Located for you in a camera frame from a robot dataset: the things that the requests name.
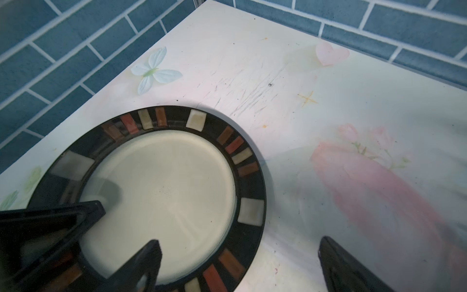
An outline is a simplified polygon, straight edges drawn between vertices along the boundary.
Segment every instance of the green leaf print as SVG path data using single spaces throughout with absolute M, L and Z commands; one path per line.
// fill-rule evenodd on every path
M 17 197 L 18 191 L 14 191 L 13 193 L 9 194 L 6 198 L 4 198 L 3 202 L 0 205 L 0 211 L 8 210 L 11 207 L 11 205 L 13 205 Z
M 24 183 L 24 193 L 25 194 L 29 193 L 33 189 L 36 182 L 41 178 L 41 171 L 42 171 L 42 169 L 41 169 L 40 166 L 37 166 L 36 168 L 34 168 L 32 170 L 31 175 L 29 176 L 29 178 Z

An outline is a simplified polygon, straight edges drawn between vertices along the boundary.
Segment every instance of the blue tile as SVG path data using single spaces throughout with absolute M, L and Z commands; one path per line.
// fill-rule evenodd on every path
M 420 6 L 420 7 L 426 7 L 428 3 L 430 3 L 430 0 L 393 0 L 396 2 L 401 2 L 404 4 L 409 4 L 413 6 Z
M 375 5 L 364 29 L 452 57 L 467 45 L 463 25 L 380 5 Z
M 130 24 L 125 18 L 122 18 L 95 39 L 91 45 L 103 58 L 107 58 L 133 36 L 134 31 Z
M 55 100 L 99 63 L 100 60 L 97 56 L 88 47 L 84 47 L 41 81 L 34 84 L 31 90 L 50 101 Z
M 301 30 L 311 35 L 318 35 L 319 27 L 321 25 L 321 23 L 318 21 L 275 9 L 250 0 L 237 0 L 235 4 L 238 9 L 249 12 L 251 14 L 272 20 L 291 28 Z
M 93 0 L 35 43 L 52 58 L 59 59 L 130 7 L 136 0 Z
M 28 129 L 46 136 L 91 97 L 92 95 L 89 94 L 89 92 L 79 86 L 42 117 L 32 123 Z
M 340 43 L 352 49 L 356 49 L 370 55 L 388 60 L 396 46 L 383 43 L 369 37 L 354 34 L 340 28 L 329 25 L 324 26 L 322 37 L 335 43 Z
M 216 0 L 219 3 L 234 7 L 234 0 Z
M 61 12 L 64 12 L 71 8 L 73 5 L 79 2 L 79 0 L 51 0 L 52 3 L 55 4 L 55 6 L 60 10 Z
M 40 140 L 36 136 L 21 132 L 10 143 L 0 149 L 0 173 L 4 172 Z
M 23 93 L 0 110 L 0 141 L 29 121 L 46 104 L 29 93 Z
M 170 11 L 169 14 L 162 18 L 162 22 L 164 23 L 167 32 L 171 31 L 172 28 L 179 24 L 193 11 L 195 11 L 195 3 L 193 3 L 193 0 L 185 0 L 174 10 Z
M 140 31 L 161 15 L 162 12 L 169 9 L 175 2 L 176 0 L 146 0 L 146 2 L 129 13 L 128 16 L 134 27 Z
M 467 87 L 467 69 L 408 50 L 402 50 L 394 63 L 419 70 Z
M 267 2 L 276 3 L 288 8 L 292 8 L 292 0 L 266 0 Z
M 0 7 L 0 54 L 56 16 L 43 0 L 15 0 Z
M 467 1 L 465 0 L 439 0 L 433 10 L 467 17 Z
M 161 25 L 156 23 L 153 27 L 148 29 L 147 32 L 126 47 L 120 54 L 116 55 L 89 77 L 84 84 L 95 93 L 98 92 L 164 35 Z
M 35 49 L 26 46 L 0 64 L 0 101 L 39 75 L 51 63 Z
M 368 2 L 360 0 L 297 0 L 295 9 L 353 27 L 360 25 Z
M 67 21 L 63 21 L 36 39 L 34 43 L 58 60 L 83 40 L 84 38 Z

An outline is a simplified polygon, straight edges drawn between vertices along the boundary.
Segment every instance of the cream plate center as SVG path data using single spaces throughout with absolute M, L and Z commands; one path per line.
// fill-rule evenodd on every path
M 80 242 L 90 265 L 107 278 L 158 239 L 158 284 L 187 275 L 212 255 L 236 206 L 234 177 L 222 153 L 176 130 L 144 134 L 112 151 L 84 187 L 80 201 L 90 200 L 106 210 Z

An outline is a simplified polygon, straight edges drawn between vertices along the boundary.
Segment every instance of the scratch mark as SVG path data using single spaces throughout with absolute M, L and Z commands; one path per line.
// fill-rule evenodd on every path
M 281 69 L 279 69 L 275 75 L 271 78 L 273 72 L 268 74 L 260 82 L 256 83 L 256 87 L 250 91 L 250 93 L 245 96 L 246 90 L 244 91 L 241 104 L 239 104 L 231 114 L 239 112 L 239 115 L 245 112 L 247 109 L 252 109 L 268 91 L 271 90 L 271 87 L 274 85 L 273 81 L 279 76 L 279 74 L 285 69 L 288 63 L 286 63 Z
M 205 99 L 206 99 L 205 97 L 206 97 L 208 94 L 210 94 L 210 93 L 211 93 L 211 92 L 206 93 L 206 95 L 205 95 L 205 96 L 203 97 L 203 99 L 196 105 L 195 108 L 198 108 L 198 106 L 199 106 L 203 101 L 205 101 Z
M 257 113 L 259 113 L 260 111 L 264 110 L 266 107 L 267 107 L 267 106 L 262 107 L 261 109 L 257 110 L 257 111 L 255 112 L 255 114 L 257 114 Z
M 227 86 L 227 88 L 229 88 L 229 87 L 230 87 L 230 85 L 232 85 L 232 83 L 234 82 L 235 78 L 237 78 L 237 77 L 238 77 L 238 75 L 239 75 L 240 73 L 242 73 L 242 72 L 243 72 L 243 70 L 244 70 L 244 69 L 242 69 L 242 70 L 240 70 L 240 72 L 238 72 L 237 76 L 235 76 L 235 77 L 232 79 L 232 81 L 230 81 L 230 83 L 229 83 L 229 85 Z
M 314 103 L 317 103 L 316 100 L 314 99 L 311 99 L 310 97 L 313 95 L 313 91 L 310 93 L 310 95 L 308 96 L 303 96 L 301 94 L 297 94 L 299 97 L 305 99 L 305 102 L 303 103 L 302 107 L 304 107 L 306 105 L 306 103 L 309 101 L 309 102 L 314 102 Z
M 214 106 L 214 108 L 216 108 L 216 106 L 219 104 L 219 101 L 220 101 L 220 97 L 219 97 L 219 100 L 217 101 L 216 105 Z

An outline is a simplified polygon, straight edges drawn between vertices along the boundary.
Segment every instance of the black plastic object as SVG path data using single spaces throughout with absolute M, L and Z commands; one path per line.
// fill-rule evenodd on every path
M 94 292 L 134 291 L 141 279 L 146 283 L 138 291 L 153 292 L 156 289 L 157 274 L 161 267 L 162 251 L 159 241 L 151 240 L 132 258 L 121 266 Z
M 321 239 L 318 256 L 329 292 L 394 292 L 328 236 Z
M 0 212 L 0 291 L 30 291 L 105 210 L 99 201 Z

